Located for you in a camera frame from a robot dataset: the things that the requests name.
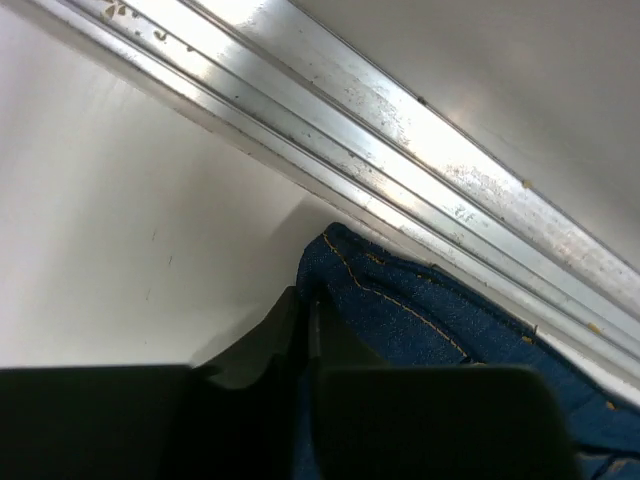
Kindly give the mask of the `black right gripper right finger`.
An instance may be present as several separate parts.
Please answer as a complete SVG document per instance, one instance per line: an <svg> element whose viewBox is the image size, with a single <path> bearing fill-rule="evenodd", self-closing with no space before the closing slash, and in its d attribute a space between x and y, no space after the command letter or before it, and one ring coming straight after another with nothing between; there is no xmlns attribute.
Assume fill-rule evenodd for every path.
<svg viewBox="0 0 640 480"><path fill-rule="evenodd" d="M327 294L309 312L310 417L325 479L577 479L561 412L512 366L395 367Z"/></svg>

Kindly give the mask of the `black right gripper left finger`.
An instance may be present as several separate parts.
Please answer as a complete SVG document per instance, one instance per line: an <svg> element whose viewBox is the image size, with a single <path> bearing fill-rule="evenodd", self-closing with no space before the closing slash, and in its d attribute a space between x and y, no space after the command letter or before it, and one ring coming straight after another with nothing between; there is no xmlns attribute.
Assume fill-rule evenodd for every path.
<svg viewBox="0 0 640 480"><path fill-rule="evenodd" d="M303 308L264 319L199 366L5 368L5 479L288 479Z"/></svg>

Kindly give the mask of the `dark blue denim trousers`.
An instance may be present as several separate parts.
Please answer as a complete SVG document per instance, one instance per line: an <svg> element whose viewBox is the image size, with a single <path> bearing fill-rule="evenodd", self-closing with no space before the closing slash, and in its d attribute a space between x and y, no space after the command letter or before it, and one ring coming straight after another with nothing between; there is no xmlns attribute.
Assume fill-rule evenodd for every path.
<svg viewBox="0 0 640 480"><path fill-rule="evenodd" d="M586 479L639 476L639 409L499 306L446 274L333 223L305 249L296 289L327 290L340 317L392 365L519 364L537 370L568 421Z"/></svg>

